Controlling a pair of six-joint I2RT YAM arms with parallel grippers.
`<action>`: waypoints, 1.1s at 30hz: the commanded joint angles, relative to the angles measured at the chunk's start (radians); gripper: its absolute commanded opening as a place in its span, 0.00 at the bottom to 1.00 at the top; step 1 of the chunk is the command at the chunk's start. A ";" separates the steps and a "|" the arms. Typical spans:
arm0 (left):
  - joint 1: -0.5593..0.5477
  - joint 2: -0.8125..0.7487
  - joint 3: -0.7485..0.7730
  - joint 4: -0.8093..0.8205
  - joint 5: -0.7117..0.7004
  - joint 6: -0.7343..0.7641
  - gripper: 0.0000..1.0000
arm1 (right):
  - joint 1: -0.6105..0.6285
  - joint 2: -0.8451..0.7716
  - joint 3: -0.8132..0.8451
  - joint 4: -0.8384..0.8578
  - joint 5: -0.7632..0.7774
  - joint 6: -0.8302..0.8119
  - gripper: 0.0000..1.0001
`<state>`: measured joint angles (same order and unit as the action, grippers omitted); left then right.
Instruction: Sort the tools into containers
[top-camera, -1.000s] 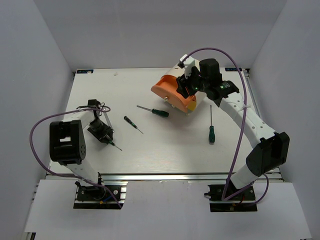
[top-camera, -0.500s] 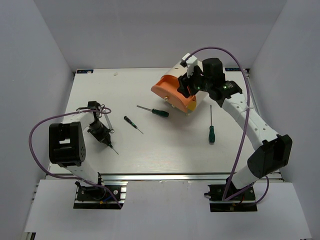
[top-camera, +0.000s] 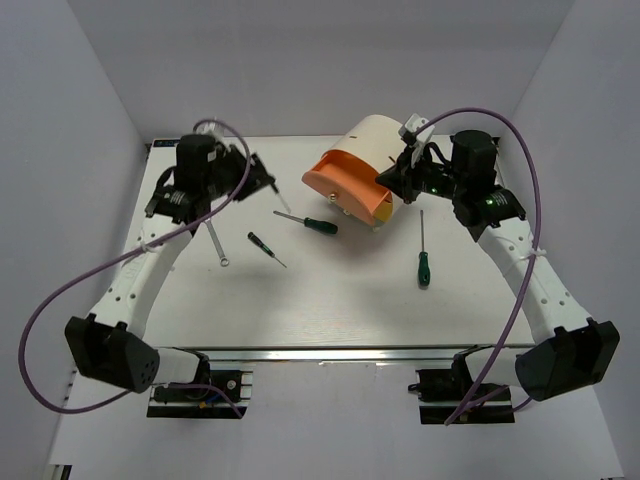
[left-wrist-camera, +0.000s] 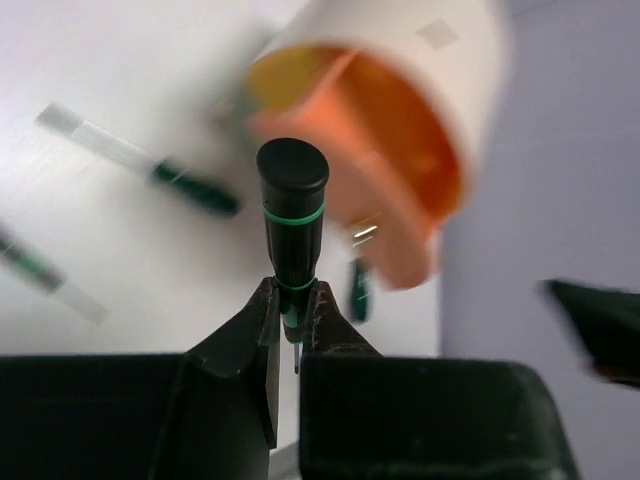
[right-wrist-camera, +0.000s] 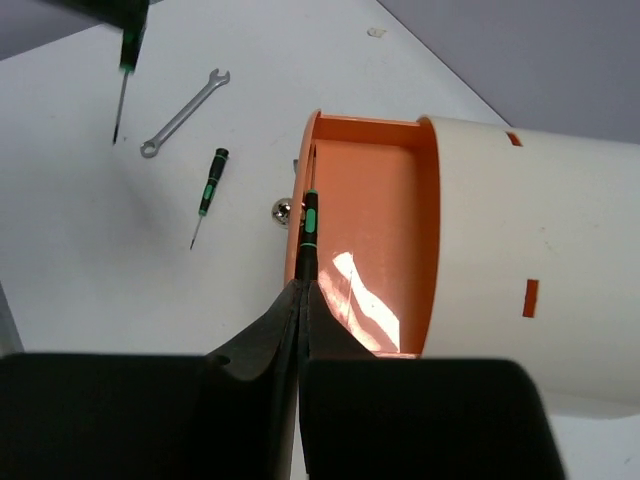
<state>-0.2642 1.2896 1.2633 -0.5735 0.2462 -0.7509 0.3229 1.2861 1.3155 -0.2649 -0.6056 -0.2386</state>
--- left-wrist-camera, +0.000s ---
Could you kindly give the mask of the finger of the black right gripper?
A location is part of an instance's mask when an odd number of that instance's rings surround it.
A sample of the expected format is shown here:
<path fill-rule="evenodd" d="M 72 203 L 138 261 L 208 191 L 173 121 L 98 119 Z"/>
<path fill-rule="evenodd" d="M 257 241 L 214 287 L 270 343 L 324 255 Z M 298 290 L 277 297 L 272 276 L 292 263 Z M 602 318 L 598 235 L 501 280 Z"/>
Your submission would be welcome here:
<path fill-rule="evenodd" d="M 541 282 L 589 356 L 595 375 L 618 385 L 639 383 L 639 294 L 566 279 Z"/>

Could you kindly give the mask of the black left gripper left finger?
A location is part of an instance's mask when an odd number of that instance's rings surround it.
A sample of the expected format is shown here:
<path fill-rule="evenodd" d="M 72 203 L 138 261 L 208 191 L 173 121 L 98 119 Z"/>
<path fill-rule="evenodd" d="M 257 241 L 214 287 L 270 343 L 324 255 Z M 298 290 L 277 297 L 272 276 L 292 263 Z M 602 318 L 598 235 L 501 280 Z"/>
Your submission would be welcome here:
<path fill-rule="evenodd" d="M 280 326 L 279 287 L 266 277 L 237 314 L 186 353 L 211 377 L 246 382 L 269 448 L 278 437 Z"/>

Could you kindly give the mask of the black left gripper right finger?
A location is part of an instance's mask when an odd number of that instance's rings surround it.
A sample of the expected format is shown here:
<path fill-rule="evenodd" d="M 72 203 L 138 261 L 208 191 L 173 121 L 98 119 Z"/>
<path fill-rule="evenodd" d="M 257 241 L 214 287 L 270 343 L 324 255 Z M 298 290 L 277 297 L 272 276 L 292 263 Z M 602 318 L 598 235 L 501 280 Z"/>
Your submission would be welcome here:
<path fill-rule="evenodd" d="M 304 321 L 302 355 L 381 354 L 342 315 L 330 285 L 314 280 L 309 292 Z"/>

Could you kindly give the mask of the large green screwdriver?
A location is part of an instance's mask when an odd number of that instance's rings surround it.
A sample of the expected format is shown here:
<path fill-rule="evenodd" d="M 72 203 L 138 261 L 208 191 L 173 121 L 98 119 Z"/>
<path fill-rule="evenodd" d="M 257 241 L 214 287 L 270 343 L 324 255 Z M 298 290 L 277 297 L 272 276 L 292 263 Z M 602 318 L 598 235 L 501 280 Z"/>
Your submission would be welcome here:
<path fill-rule="evenodd" d="M 215 215 L 232 217 L 239 198 L 223 185 L 192 174 L 169 157 L 156 157 L 58 104 L 48 105 L 36 123 L 94 154 L 167 187 L 193 205 Z"/>
<path fill-rule="evenodd" d="M 348 296 L 350 319 L 353 322 L 364 323 L 369 314 L 369 268 L 362 258 L 352 261 L 351 287 Z"/>

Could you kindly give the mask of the small black precision screwdriver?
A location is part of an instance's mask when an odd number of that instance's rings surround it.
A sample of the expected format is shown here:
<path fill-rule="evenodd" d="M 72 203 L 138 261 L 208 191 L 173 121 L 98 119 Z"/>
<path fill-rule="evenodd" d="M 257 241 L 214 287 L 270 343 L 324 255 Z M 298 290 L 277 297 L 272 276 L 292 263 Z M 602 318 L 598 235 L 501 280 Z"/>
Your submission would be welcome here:
<path fill-rule="evenodd" d="M 263 144 L 256 156 L 267 249 L 280 291 L 286 339 L 300 368 L 311 287 L 321 252 L 329 166 L 313 145 L 294 138 Z"/>

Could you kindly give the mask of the orange top drawer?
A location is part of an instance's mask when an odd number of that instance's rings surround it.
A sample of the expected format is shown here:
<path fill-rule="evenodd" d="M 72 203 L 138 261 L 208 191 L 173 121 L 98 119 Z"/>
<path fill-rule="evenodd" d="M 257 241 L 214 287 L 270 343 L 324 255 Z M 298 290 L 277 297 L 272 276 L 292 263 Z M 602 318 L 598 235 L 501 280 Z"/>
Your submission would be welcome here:
<path fill-rule="evenodd" d="M 345 230 L 375 225 L 357 250 L 390 288 L 434 273 L 435 235 L 460 206 L 465 180 L 441 122 L 396 70 L 359 50 L 303 100 L 256 109 L 247 123 L 260 140 L 298 138 L 325 155 L 327 214 Z"/>

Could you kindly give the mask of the cream round drawer cabinet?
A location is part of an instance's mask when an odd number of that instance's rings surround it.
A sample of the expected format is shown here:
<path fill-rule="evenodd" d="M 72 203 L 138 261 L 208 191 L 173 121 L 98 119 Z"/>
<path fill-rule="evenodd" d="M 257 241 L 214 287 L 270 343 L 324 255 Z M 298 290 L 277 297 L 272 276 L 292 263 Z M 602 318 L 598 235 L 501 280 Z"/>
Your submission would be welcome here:
<path fill-rule="evenodd" d="M 507 76 L 509 32 L 501 3 L 311 1 L 257 59 L 303 45 L 365 51 L 414 87 L 457 157 L 465 180 L 461 206 Z"/>

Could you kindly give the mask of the yellow drawer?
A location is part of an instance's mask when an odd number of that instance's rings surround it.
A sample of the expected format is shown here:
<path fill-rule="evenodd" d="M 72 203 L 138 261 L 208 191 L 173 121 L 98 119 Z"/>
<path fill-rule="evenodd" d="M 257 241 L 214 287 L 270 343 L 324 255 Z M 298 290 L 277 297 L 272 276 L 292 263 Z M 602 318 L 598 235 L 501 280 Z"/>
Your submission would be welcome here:
<path fill-rule="evenodd" d="M 247 95 L 257 110 L 286 110 L 312 92 L 336 62 L 358 52 L 357 48 L 329 45 L 274 50 L 250 66 Z"/>

